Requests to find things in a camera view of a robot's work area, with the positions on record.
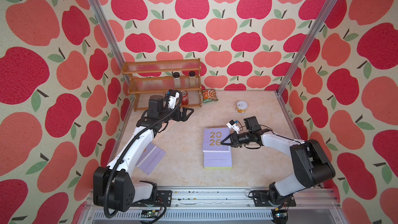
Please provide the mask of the green calendar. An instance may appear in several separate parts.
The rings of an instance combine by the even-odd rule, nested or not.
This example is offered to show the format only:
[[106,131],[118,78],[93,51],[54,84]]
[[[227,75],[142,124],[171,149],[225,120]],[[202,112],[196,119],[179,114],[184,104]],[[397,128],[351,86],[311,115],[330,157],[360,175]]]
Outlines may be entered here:
[[204,169],[206,169],[206,170],[229,170],[229,169],[232,169],[232,167],[205,167]]

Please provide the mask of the pink calendar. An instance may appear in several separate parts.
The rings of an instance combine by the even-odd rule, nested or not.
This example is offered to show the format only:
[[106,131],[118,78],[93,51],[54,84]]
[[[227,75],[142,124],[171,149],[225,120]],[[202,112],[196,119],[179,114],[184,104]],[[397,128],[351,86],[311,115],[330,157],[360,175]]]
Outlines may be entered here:
[[173,129],[173,126],[177,124],[177,121],[170,120],[168,123],[163,123],[162,128],[160,129],[160,133],[157,133],[156,136],[154,137],[154,141],[159,140],[162,136],[164,136],[167,132],[171,131]]

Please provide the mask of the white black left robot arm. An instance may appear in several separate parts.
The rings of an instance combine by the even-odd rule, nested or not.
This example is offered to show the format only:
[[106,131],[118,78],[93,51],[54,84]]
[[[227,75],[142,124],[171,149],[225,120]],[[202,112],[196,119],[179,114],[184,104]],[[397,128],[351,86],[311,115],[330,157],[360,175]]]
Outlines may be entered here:
[[126,212],[134,203],[167,206],[158,201],[157,184],[141,181],[133,184],[131,176],[147,146],[159,132],[173,121],[185,122],[193,114],[191,108],[183,108],[182,92],[169,90],[165,95],[152,95],[148,109],[136,124],[131,139],[114,160],[104,167],[98,167],[93,174],[93,203],[103,207],[106,218],[111,219],[119,212]]

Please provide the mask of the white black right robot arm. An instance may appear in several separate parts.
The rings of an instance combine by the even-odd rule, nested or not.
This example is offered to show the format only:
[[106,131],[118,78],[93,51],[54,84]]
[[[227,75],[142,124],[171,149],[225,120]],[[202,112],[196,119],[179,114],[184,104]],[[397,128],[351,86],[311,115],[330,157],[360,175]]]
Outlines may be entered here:
[[271,206],[279,207],[290,195],[335,177],[335,169],[318,141],[279,135],[273,129],[259,124],[255,116],[244,119],[247,132],[239,133],[238,123],[234,120],[227,123],[232,132],[221,141],[221,145],[241,148],[256,143],[260,148],[272,148],[291,158],[293,173],[268,187],[265,200]]

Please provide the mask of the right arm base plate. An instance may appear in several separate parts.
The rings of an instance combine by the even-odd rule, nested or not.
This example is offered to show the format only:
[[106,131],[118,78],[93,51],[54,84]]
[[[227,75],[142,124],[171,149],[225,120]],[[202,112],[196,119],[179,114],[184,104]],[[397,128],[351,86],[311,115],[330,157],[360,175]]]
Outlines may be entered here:
[[252,190],[248,194],[248,198],[252,199],[255,207],[295,207],[296,201],[293,195],[282,197],[276,202],[272,202],[268,190]]

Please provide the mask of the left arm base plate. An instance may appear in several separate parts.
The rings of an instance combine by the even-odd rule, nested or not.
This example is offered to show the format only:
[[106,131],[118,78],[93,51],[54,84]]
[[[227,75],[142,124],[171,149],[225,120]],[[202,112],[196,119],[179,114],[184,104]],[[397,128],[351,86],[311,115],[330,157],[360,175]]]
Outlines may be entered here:
[[[170,207],[172,201],[172,194],[173,192],[171,190],[158,190],[155,201],[158,204],[162,203],[166,207]],[[135,202],[131,204],[131,207],[159,207],[159,206],[152,203]]]

